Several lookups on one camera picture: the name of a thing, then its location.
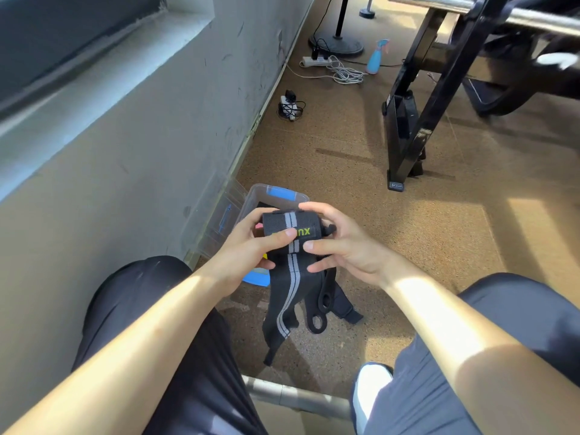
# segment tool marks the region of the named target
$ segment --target clear plastic container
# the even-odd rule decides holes
[[[211,258],[217,253],[236,225],[247,195],[235,179],[212,175],[181,235],[185,262],[196,255]]]
[[[282,211],[288,211],[290,209],[298,209],[298,205],[306,201],[310,201],[310,198],[300,192],[258,183],[250,188],[236,223],[251,211],[261,206],[272,206]],[[244,277],[243,281],[261,287],[267,287],[270,285],[270,272],[265,269],[253,269]]]

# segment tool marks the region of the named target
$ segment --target leg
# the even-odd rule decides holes
[[[123,267],[89,305],[73,365],[82,365],[192,271],[158,256]],[[231,352],[230,329],[217,310],[201,325],[144,433],[266,433]]]
[[[498,273],[459,296],[580,386],[580,310],[547,285]],[[419,336],[379,392],[364,433],[479,433]]]

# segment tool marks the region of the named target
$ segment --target wall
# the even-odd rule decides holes
[[[186,216],[228,171],[310,2],[214,0],[199,35],[0,201],[0,430],[68,374],[106,276],[183,257]]]

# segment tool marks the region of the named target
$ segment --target brown speckled floor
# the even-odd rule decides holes
[[[306,38],[326,3],[316,0],[291,58],[294,71],[306,76],[324,73],[300,69],[298,61],[309,54]],[[365,5],[366,0],[350,0],[344,33],[371,50],[376,40],[390,38],[383,64],[399,63],[425,11],[375,0],[376,19],[369,21],[357,15]],[[334,0],[325,24],[335,23],[338,8]],[[439,39],[452,26],[453,18],[447,19]],[[366,61],[369,53],[358,60]],[[238,180],[246,188],[256,182],[279,185],[335,205],[454,292],[489,273],[512,271],[545,281],[580,305],[579,105],[536,95],[515,113],[486,122],[460,90],[427,145],[425,175],[407,180],[399,194],[385,183],[380,111],[397,72],[382,68],[362,85],[340,86],[286,70]],[[420,108],[432,88],[421,72],[412,85]],[[307,103],[296,122],[276,116],[286,89]],[[351,326],[330,317],[319,336],[301,325],[272,368],[262,364],[268,292],[249,285],[235,292],[221,310],[232,326],[242,372],[345,397],[361,363],[394,364],[413,328],[383,292],[345,271],[338,280],[364,322]],[[297,315],[302,319],[301,311]]]

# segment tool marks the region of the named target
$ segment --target hand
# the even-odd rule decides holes
[[[264,254],[287,246],[296,238],[298,232],[294,228],[268,237],[263,236],[263,230],[256,229],[262,214],[272,211],[277,209],[257,208],[251,211],[234,227],[218,253],[196,272],[214,278],[216,285],[223,289],[224,297],[232,294],[252,269],[261,267],[272,270],[275,264],[264,259]]]
[[[305,211],[315,211],[328,225],[336,225],[331,240],[306,241],[304,250],[315,255],[330,255],[308,266],[309,272],[318,272],[341,266],[367,284],[383,285],[383,269],[388,259],[397,254],[371,238],[352,218],[326,203],[300,203]]]

